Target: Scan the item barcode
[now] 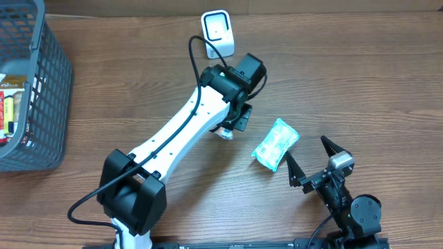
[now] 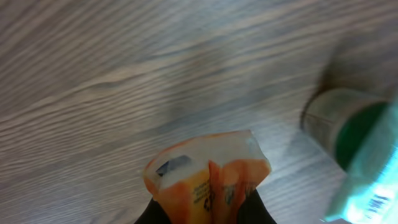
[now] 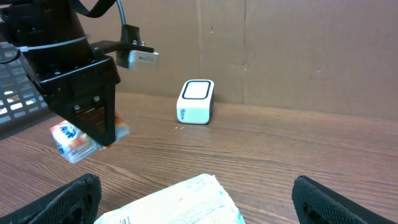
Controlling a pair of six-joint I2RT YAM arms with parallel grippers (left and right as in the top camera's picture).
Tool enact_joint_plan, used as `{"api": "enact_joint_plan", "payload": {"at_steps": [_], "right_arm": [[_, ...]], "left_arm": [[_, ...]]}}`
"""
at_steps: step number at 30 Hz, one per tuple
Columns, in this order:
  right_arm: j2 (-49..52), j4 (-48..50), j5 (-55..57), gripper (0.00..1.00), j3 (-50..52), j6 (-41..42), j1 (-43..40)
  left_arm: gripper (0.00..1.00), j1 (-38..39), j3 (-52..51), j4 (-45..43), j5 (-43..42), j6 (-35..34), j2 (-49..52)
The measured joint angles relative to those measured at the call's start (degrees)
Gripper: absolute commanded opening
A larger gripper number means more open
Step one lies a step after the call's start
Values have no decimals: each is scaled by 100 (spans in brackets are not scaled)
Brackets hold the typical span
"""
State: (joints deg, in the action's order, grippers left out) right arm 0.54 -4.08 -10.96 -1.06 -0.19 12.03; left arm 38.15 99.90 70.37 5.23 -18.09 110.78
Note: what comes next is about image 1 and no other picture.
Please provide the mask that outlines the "teal tissue pack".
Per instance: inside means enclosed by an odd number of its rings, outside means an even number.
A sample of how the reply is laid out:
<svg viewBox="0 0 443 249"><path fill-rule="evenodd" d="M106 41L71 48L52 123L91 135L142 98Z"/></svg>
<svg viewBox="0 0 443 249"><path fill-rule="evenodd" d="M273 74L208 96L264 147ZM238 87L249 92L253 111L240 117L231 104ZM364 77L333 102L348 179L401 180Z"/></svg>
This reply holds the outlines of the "teal tissue pack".
<svg viewBox="0 0 443 249"><path fill-rule="evenodd" d="M276 172L284 154L299 139L300 134L281 118L278 118L251 155L266 168Z"/></svg>

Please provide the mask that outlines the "red snack bar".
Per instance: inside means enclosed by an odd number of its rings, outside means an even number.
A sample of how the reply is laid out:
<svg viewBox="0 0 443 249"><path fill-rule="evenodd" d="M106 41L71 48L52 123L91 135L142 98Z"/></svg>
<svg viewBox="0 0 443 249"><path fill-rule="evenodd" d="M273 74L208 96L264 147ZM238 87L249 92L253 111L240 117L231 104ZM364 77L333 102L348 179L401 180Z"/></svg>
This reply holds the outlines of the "red snack bar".
<svg viewBox="0 0 443 249"><path fill-rule="evenodd" d="M0 91L0 144L6 143L7 139L4 133L4 93Z"/></svg>

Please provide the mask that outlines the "orange tissue pack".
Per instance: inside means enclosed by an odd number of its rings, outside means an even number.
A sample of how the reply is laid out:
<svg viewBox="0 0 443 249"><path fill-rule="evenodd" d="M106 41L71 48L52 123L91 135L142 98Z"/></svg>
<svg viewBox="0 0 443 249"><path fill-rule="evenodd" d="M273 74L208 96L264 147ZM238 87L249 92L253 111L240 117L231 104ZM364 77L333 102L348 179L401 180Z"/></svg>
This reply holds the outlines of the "orange tissue pack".
<svg viewBox="0 0 443 249"><path fill-rule="evenodd" d="M233 139L233 131L224 127L218 128L215 133L225 139L225 140L232 140Z"/></svg>

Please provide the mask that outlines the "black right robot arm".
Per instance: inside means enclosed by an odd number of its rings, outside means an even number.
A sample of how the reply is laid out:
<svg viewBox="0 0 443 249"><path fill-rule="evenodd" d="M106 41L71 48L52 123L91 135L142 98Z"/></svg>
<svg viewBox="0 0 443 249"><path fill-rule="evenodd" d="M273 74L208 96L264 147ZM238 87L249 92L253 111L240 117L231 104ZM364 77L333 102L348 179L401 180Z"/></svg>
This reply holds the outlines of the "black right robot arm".
<svg viewBox="0 0 443 249"><path fill-rule="evenodd" d="M320 137L328 155L324 170L311 176L289 153L285 153L289 185L301 187L305 194L317 192L329 211L329 216L314 230L306 248L387 248L381 232L381 201L373 195L352 197L345 178L354 170L354 158L348 150L326 136Z"/></svg>

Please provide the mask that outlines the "beige brown snack pouch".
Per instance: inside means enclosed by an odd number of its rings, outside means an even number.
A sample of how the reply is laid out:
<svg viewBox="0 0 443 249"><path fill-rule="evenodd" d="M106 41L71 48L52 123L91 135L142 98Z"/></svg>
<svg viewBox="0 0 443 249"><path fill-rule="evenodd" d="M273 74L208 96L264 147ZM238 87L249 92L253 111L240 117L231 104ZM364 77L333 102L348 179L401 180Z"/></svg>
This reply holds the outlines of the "beige brown snack pouch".
<svg viewBox="0 0 443 249"><path fill-rule="evenodd" d="M1 74L1 90L24 90L24 82L27 80L25 75L6 75Z"/></svg>

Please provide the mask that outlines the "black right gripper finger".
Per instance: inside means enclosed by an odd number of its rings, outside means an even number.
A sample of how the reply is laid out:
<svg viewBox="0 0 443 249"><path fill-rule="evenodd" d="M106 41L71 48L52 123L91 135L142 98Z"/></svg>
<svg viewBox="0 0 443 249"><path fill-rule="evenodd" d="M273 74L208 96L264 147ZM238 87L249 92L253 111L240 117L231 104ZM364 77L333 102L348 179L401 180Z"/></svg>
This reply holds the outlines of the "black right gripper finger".
<svg viewBox="0 0 443 249"><path fill-rule="evenodd" d="M338 146L336 143L332 142L329 138L326 136L321 136L320 140L325 148L325 151L327 155L331 158L332 156L336 156L342 152L350 154L350 152L340 146Z"/></svg>
<svg viewBox="0 0 443 249"><path fill-rule="evenodd" d="M306 179L306 175L288 151L285 152L285 156L288 166L289 185L291 187L300 187L302 185L301 181Z"/></svg>

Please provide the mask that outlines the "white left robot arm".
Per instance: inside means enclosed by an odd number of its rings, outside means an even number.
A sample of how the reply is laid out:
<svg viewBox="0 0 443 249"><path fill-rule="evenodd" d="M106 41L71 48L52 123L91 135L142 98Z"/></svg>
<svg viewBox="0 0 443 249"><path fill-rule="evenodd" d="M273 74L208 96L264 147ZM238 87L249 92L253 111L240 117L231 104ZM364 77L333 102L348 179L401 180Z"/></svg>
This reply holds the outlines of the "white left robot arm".
<svg viewBox="0 0 443 249"><path fill-rule="evenodd" d="M207 67L188 102L155 135L128 154L106 158L97 200L117 233L115 248L151 248L150 230L167 206L165 184L208 132L245 130L252 112L248 100L266 77L263 62L248 53L235 66Z"/></svg>

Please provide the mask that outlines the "yellow highlighter pen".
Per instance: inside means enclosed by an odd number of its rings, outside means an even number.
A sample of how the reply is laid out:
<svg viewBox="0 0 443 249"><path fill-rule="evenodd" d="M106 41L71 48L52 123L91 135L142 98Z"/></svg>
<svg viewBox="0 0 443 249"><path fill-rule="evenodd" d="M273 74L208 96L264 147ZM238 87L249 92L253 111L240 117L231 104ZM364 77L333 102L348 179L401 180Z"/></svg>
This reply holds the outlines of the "yellow highlighter pen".
<svg viewBox="0 0 443 249"><path fill-rule="evenodd" d="M5 135L10 135L14 133L14 99L11 95L8 95L4 98L3 101L4 107L4 132Z"/></svg>

